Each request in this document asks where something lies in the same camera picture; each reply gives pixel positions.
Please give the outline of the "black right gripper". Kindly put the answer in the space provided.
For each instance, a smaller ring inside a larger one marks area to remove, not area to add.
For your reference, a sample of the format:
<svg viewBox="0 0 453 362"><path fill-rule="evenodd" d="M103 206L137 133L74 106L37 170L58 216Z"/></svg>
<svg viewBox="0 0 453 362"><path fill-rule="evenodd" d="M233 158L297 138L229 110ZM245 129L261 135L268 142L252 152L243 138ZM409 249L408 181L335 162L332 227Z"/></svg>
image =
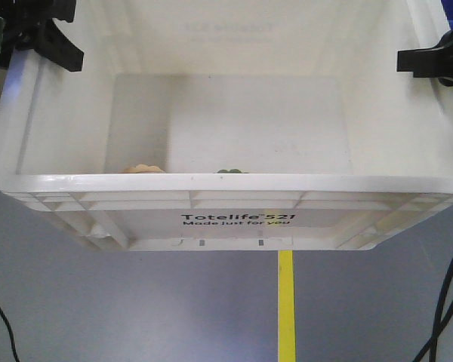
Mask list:
<svg viewBox="0 0 453 362"><path fill-rule="evenodd" d="M453 30L433 48L397 52L397 72L410 72L414 78L438 78L444 86L453 86Z"/></svg>

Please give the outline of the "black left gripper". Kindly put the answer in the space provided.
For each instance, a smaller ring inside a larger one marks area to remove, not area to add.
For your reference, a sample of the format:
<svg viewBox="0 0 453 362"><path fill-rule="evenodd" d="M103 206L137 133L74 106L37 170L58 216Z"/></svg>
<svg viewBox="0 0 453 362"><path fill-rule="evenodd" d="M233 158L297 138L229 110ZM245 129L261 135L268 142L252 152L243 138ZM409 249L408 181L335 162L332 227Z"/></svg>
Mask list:
<svg viewBox="0 0 453 362"><path fill-rule="evenodd" d="M32 50L69 72L81 72L84 52L54 22L72 23L76 5L76 1L4 1L0 66L8 67L15 50Z"/></svg>

